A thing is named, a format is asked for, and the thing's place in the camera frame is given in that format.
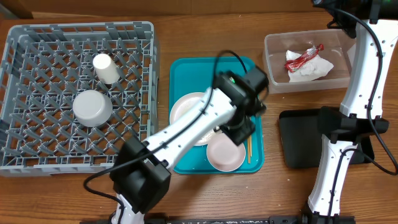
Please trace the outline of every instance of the transparent container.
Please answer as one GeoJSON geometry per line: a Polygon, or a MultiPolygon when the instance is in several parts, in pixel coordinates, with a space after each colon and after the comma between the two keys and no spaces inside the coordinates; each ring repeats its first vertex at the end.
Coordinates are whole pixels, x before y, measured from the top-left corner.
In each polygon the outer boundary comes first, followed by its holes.
{"type": "Polygon", "coordinates": [[[265,40],[264,68],[268,69],[270,93],[346,88],[355,52],[355,39],[349,38],[342,30],[311,30],[284,34],[270,34],[265,40]],[[309,82],[289,83],[284,67],[286,51],[302,54],[314,45],[323,44],[325,49],[319,56],[334,65],[327,76],[309,82]]]}

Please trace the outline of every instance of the red candy wrapper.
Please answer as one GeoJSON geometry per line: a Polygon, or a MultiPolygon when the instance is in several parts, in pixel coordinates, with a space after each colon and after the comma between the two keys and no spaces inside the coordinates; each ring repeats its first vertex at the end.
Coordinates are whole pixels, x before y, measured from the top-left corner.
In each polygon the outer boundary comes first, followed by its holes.
{"type": "Polygon", "coordinates": [[[306,50],[298,59],[288,60],[285,64],[285,68],[290,72],[297,71],[299,68],[305,65],[307,61],[317,56],[320,50],[323,50],[323,44],[320,44],[318,47],[313,46],[312,48],[306,50]]]}

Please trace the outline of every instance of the teal tray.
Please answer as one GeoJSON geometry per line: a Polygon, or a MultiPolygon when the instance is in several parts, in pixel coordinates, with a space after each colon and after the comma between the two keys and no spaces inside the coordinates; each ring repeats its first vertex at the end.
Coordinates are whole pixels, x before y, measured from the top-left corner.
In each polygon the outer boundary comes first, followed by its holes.
{"type": "MultiPolygon", "coordinates": [[[[247,70],[254,68],[254,62],[247,57],[241,57],[247,70]]],[[[175,102],[182,96],[204,92],[210,86],[213,76],[215,58],[181,58],[176,60],[170,69],[169,114],[175,102]]],[[[217,65],[218,71],[228,71],[244,75],[242,65],[235,57],[223,57],[217,65]]],[[[179,174],[228,174],[257,172],[264,163],[264,143],[262,140],[261,118],[252,118],[256,124],[256,131],[252,135],[252,158],[248,164],[248,157],[243,165],[232,172],[216,170],[206,156],[207,146],[193,146],[175,166],[174,171],[179,174]]]]}

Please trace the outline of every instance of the gray dish rack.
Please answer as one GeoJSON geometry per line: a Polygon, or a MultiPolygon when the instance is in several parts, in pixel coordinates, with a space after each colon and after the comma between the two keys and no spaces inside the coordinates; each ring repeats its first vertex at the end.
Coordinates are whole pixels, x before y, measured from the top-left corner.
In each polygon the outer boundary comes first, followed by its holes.
{"type": "Polygon", "coordinates": [[[159,42],[150,22],[45,24],[10,29],[0,67],[0,175],[98,172],[124,141],[158,128],[159,42]],[[121,76],[101,83],[93,58],[110,55],[121,76]],[[97,90],[113,102],[97,128],[75,119],[72,102],[97,90]]]}

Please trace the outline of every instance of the white napkin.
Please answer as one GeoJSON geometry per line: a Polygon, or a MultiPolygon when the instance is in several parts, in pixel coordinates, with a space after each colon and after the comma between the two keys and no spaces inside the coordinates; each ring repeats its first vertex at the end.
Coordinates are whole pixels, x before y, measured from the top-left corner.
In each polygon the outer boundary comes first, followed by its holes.
{"type": "MultiPolygon", "coordinates": [[[[297,54],[289,50],[286,51],[286,60],[295,60],[300,56],[301,54],[297,54]]],[[[292,73],[288,71],[290,77],[289,82],[307,82],[316,80],[317,78],[326,76],[332,68],[332,63],[317,55],[296,72],[292,73]]]]}

